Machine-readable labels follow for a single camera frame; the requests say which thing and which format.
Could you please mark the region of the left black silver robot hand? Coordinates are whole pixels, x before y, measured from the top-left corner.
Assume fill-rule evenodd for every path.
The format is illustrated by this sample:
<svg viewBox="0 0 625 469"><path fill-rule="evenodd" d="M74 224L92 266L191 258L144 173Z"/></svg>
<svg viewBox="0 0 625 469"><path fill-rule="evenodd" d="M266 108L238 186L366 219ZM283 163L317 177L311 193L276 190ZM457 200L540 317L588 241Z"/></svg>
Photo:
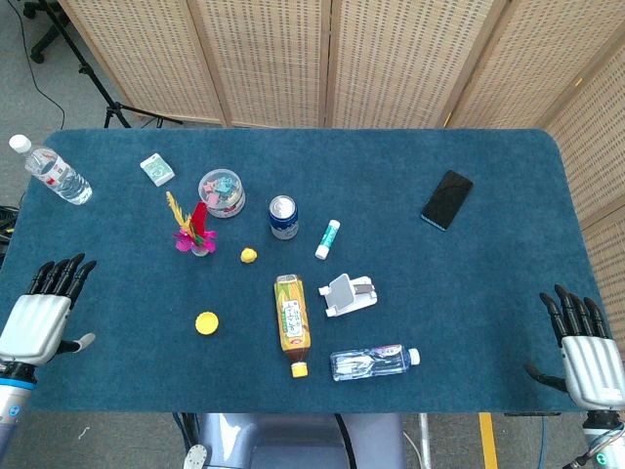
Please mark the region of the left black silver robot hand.
<svg viewBox="0 0 625 469"><path fill-rule="evenodd" d="M1 363L41 366L57 355L77 354L96 339L88 332L64 340L63 333L84 283L96 261L84 255L50 261L39 268L26 292L19 297L1 333Z"/></svg>

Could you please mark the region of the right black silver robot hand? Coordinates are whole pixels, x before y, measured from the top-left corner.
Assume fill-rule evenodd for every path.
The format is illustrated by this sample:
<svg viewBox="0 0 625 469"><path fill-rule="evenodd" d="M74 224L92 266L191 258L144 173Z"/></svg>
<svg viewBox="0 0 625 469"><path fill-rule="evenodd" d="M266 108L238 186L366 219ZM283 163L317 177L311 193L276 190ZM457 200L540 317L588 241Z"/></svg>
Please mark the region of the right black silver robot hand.
<svg viewBox="0 0 625 469"><path fill-rule="evenodd" d="M531 362L531 379L564 394L589 411L624 409L624 364L599 305L557 284L553 299L539 294L549 315L562 357L564 377L545 374Z"/></svg>

